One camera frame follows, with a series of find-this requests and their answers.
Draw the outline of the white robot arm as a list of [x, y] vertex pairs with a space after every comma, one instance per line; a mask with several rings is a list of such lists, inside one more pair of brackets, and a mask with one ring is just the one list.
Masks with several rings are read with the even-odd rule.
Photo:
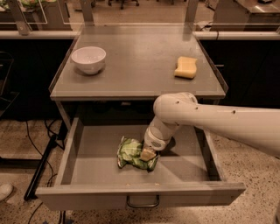
[[190, 93], [162, 94], [153, 105], [154, 118], [145, 131], [140, 158], [149, 161], [166, 148], [183, 125], [233, 139], [280, 157], [280, 110], [199, 104]]

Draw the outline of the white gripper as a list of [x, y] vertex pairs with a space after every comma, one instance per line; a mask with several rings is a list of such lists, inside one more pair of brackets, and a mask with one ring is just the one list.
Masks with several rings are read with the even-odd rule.
[[166, 148], [171, 136], [158, 128], [148, 127], [143, 140], [144, 148], [140, 153], [140, 159], [147, 162], [157, 155], [155, 151], [162, 151]]

